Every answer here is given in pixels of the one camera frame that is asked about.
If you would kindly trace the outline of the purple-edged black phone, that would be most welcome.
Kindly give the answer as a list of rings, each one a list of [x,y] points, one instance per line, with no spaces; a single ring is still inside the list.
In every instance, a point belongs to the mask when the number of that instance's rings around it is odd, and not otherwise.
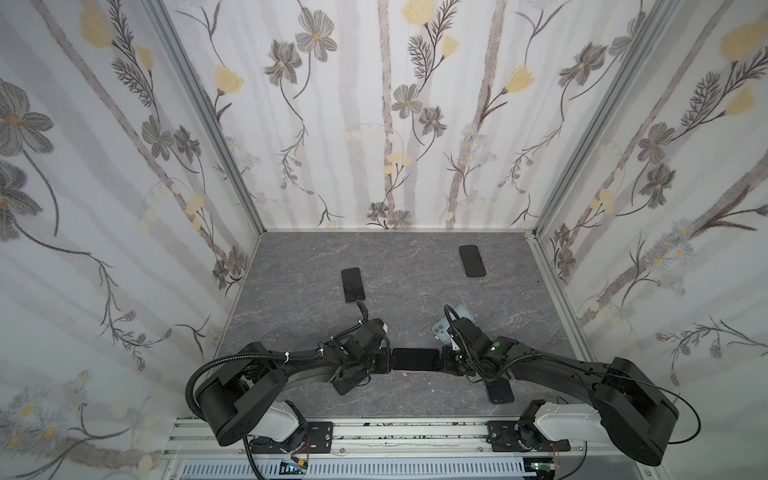
[[[390,366],[395,371],[439,372],[441,351],[428,348],[394,348]]]

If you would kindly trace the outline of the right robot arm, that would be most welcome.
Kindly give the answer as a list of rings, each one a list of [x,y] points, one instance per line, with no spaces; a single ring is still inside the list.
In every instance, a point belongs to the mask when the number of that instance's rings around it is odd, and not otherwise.
[[[566,358],[516,339],[495,340],[446,305],[448,334],[458,347],[459,372],[486,383],[519,380],[542,385],[596,410],[613,445],[648,466],[661,464],[679,411],[662,389],[633,362],[616,357],[610,364]]]

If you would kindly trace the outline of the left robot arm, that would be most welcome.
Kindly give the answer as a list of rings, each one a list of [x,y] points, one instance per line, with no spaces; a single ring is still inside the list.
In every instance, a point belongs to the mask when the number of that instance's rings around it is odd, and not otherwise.
[[[313,350],[278,352],[252,342],[238,353],[195,370],[185,386],[191,412],[204,420],[221,446],[250,434],[289,388],[329,383],[343,396],[387,370],[385,323],[369,319]]]

